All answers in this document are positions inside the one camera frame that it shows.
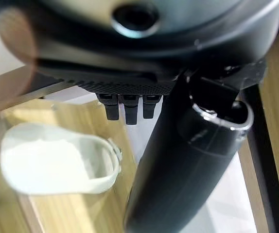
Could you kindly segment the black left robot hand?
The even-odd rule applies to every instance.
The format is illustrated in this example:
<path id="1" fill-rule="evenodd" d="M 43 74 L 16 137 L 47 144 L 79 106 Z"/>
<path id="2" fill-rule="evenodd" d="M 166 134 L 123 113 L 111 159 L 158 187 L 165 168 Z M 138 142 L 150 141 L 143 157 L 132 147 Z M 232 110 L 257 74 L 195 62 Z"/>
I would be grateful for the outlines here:
<path id="1" fill-rule="evenodd" d="M 124 216 L 128 233 L 177 233 L 253 125 L 238 100 L 279 30 L 279 0 L 0 0 L 0 37 L 38 72 L 94 92 L 107 118 L 162 110 Z"/>

